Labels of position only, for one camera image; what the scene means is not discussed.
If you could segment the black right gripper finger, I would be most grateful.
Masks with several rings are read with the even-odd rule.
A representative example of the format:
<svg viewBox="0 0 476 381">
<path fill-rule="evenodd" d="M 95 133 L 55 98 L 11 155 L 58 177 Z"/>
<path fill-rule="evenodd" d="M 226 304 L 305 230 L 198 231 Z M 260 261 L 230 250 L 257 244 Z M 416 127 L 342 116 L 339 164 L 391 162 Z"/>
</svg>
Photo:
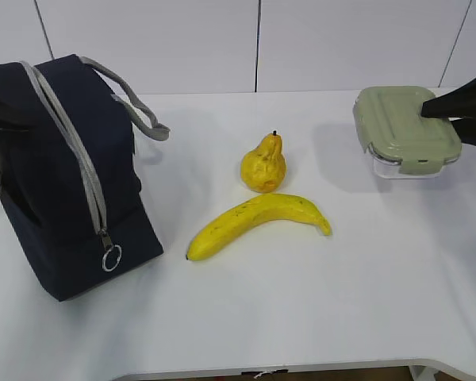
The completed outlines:
<svg viewBox="0 0 476 381">
<path fill-rule="evenodd" d="M 455 119 L 451 123 L 464 144 L 476 147 L 476 119 L 461 118 Z"/>
<path fill-rule="evenodd" d="M 425 101 L 420 114 L 426 118 L 476 118 L 476 78 L 450 93 Z"/>
</svg>

